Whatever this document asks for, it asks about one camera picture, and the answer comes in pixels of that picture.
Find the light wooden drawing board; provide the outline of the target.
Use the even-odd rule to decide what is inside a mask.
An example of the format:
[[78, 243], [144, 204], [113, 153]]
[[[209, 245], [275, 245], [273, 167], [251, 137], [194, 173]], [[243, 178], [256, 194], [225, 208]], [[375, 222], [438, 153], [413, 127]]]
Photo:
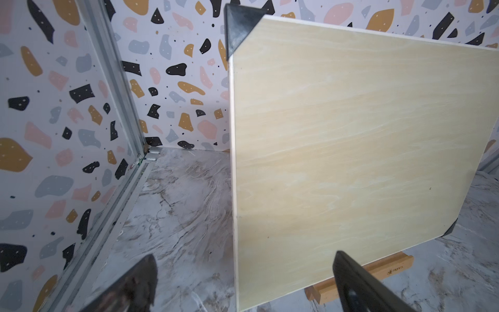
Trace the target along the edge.
[[498, 119], [498, 50], [224, 9], [238, 311], [447, 232]]

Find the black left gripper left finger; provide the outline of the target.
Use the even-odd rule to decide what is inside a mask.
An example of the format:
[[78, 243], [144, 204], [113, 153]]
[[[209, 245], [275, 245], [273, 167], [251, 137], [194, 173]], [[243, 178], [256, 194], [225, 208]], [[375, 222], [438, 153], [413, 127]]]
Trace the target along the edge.
[[153, 254], [148, 254], [82, 311], [150, 311], [157, 283], [157, 262]]

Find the small wooden easel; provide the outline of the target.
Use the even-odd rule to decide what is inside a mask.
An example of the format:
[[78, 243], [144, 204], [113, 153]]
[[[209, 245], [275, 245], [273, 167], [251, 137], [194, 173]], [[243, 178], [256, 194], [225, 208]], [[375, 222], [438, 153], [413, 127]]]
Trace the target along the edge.
[[333, 262], [334, 277], [305, 288], [305, 296], [318, 304], [336, 299], [346, 303], [348, 295], [353, 293], [380, 300], [380, 305], [385, 306], [387, 301], [383, 298], [390, 299], [392, 296], [384, 290], [381, 281], [410, 269], [414, 260], [413, 256], [397, 252], [361, 266], [346, 252], [338, 251]]

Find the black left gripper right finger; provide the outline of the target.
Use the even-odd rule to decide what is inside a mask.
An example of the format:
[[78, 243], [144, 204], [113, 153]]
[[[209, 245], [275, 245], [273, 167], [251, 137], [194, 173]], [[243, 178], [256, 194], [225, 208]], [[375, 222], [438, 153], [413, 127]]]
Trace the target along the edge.
[[336, 253], [332, 268], [343, 311], [415, 312], [346, 252]]

